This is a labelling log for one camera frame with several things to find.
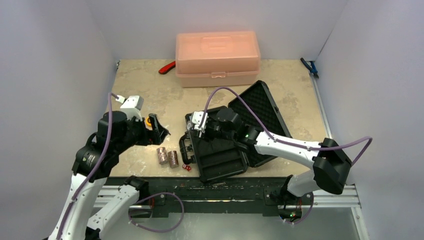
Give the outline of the black plastic poker case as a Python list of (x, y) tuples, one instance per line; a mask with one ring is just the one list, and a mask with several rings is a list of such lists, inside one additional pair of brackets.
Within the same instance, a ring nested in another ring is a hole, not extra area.
[[(274, 134), (290, 138), (292, 135), (283, 120), (281, 112), (270, 92), (268, 85), (258, 80), (234, 98), (227, 105), (238, 113), (243, 121), (254, 127), (260, 127), (258, 121), (242, 102), (246, 102), (265, 127)], [(197, 134), (186, 131), (179, 139), (179, 148), (183, 163), (196, 164), (202, 183), (214, 182), (257, 168), (274, 159), (271, 155), (245, 153), (235, 143), (226, 139), (203, 139)]]

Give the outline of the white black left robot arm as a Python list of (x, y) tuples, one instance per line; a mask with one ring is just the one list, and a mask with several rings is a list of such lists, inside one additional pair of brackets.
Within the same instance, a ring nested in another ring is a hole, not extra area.
[(66, 204), (49, 240), (101, 240), (130, 205), (148, 201), (149, 183), (133, 175), (111, 201), (92, 213), (120, 154), (133, 146), (159, 146), (170, 134), (156, 114), (149, 114), (148, 120), (151, 127), (146, 126), (145, 118), (117, 110), (98, 121), (97, 131), (75, 155)]

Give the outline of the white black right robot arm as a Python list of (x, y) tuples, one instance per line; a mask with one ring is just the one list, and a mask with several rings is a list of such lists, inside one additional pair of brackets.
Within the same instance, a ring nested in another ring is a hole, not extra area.
[(288, 204), (316, 190), (334, 195), (344, 191), (353, 163), (333, 139), (318, 142), (284, 137), (264, 126), (246, 124), (231, 108), (219, 110), (216, 117), (195, 111), (190, 123), (201, 138), (229, 140), (246, 154), (279, 157), (307, 167), (304, 173), (288, 176), (281, 187), (280, 196)]

